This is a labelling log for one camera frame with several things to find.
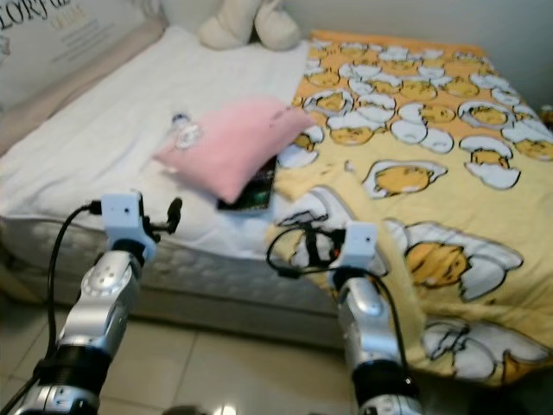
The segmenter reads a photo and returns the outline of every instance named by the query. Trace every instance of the black cable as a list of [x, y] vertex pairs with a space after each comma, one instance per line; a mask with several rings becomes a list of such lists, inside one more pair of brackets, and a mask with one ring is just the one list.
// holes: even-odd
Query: black cable
[[[269, 247], [267, 248], [267, 254], [265, 256], [265, 259], [266, 259], [266, 262], [267, 262], [267, 264], [269, 265], [270, 268], [275, 270], [279, 275], [289, 277], [289, 278], [299, 278], [300, 276], [303, 276], [303, 275], [316, 274], [316, 273], [320, 273], [320, 272], [338, 271], [340, 269], [339, 267], [335, 267], [335, 268], [312, 267], [312, 268], [308, 268], [308, 269], [302, 269], [302, 268], [297, 268], [297, 267], [293, 267], [293, 266], [280, 266], [280, 265], [276, 265], [274, 262], [272, 262], [272, 260], [270, 259], [270, 256], [271, 256], [271, 254], [273, 252], [273, 249], [275, 248], [275, 245], [277, 244], [277, 242], [285, 234], [290, 233], [290, 232], [294, 232], [294, 231], [303, 231], [305, 233], [312, 232], [312, 233], [323, 234], [323, 235], [325, 235], [325, 236], [332, 239], [332, 232], [326, 232], [326, 231], [322, 231], [320, 229], [313, 228], [310, 223], [289, 227], [288, 229], [286, 229], [286, 230], [282, 231], [281, 233], [279, 233], [272, 240], [272, 242], [269, 244]], [[375, 275], [372, 275], [368, 270], [360, 269], [360, 268], [359, 269], [357, 269], [357, 268], [347, 268], [347, 270], [349, 270], [349, 271], [362, 271], [384, 293], [385, 299], [386, 299], [387, 303], [390, 305], [390, 309], [391, 309], [391, 318], [392, 318], [392, 321], [394, 323], [394, 331], [396, 332], [397, 348], [399, 349], [399, 358], [401, 360], [401, 366], [404, 370], [404, 375], [406, 377], [409, 377], [409, 375], [408, 375], [408, 373], [409, 373], [409, 364], [407, 362], [407, 356], [405, 354], [404, 335], [401, 331], [401, 326], [400, 326], [400, 323], [399, 323], [399, 314], [397, 313], [397, 307], [396, 307], [396, 304], [394, 303], [394, 299], [393, 299], [393, 297], [390, 293], [390, 290], [388, 289], [386, 284], [384, 284], [384, 282], [382, 281], [381, 278], [379, 278]]]
[[48, 309], [48, 349], [46, 351], [45, 359], [52, 356], [55, 352], [56, 341], [56, 325], [55, 325], [55, 310], [54, 310], [54, 278], [55, 278], [55, 264], [58, 260], [58, 253], [61, 247], [61, 241], [67, 228], [75, 219], [75, 217], [81, 212], [89, 211], [92, 208], [92, 204], [84, 205], [73, 211], [67, 219], [61, 225], [61, 229], [58, 232], [58, 236], [54, 242], [54, 248], [52, 249], [52, 255], [50, 256], [50, 264], [48, 266], [48, 293], [46, 298], [46, 306]]
[[11, 397], [11, 399], [8, 401], [8, 403], [0, 410], [0, 415], [8, 415], [10, 411], [13, 409], [13, 407], [21, 400], [23, 396], [29, 391], [29, 389], [38, 381], [38, 373], [34, 373], [31, 379], [27, 380], [25, 382], [25, 385], [21, 386], [21, 388], [16, 392], [14, 396]]

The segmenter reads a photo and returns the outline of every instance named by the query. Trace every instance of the blanket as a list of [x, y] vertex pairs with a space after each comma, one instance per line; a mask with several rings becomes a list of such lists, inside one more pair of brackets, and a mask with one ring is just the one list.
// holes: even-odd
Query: blanket
[[[553, 135], [486, 54], [317, 31], [293, 105], [318, 125], [279, 157], [294, 203], [267, 240], [375, 223], [411, 366], [498, 386], [551, 365]], [[276, 251], [309, 263], [299, 233]]]

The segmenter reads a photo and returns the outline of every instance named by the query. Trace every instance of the white wall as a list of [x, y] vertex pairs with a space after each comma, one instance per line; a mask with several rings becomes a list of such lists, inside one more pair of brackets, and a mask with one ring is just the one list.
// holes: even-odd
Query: white wall
[[[162, 0], [169, 20], [196, 30], [220, 0]], [[331, 29], [470, 43], [526, 99], [553, 104], [552, 0], [288, 0], [305, 36]]]

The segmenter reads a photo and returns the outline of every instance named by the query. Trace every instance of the pink pillow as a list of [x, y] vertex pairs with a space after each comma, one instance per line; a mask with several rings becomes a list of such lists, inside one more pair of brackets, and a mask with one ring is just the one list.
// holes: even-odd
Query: pink pillow
[[315, 122], [279, 99], [260, 97], [210, 112], [197, 125], [197, 141], [183, 149], [172, 139], [155, 158], [187, 182], [233, 203], [271, 157]]

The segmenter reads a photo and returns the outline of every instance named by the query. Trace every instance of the white mattress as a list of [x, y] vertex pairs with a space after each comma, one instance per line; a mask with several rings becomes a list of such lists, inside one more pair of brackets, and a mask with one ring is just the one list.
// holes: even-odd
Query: white mattress
[[[151, 160], [175, 112], [194, 117], [235, 99], [267, 94], [291, 102], [302, 77], [308, 45], [271, 52], [251, 45], [227, 52], [203, 48], [194, 35], [171, 27], [154, 46], [111, 74], [0, 159], [3, 224], [31, 221], [10, 232], [7, 245], [29, 245], [24, 234], [41, 222], [60, 222], [76, 207], [104, 193], [135, 188], [146, 213], [166, 217], [173, 198], [183, 199], [182, 221], [165, 243], [236, 259], [264, 257], [265, 229], [279, 209], [259, 216], [220, 214], [214, 197], [188, 188]], [[79, 217], [86, 229], [98, 218]], [[33, 255], [31, 252], [20, 254]]]

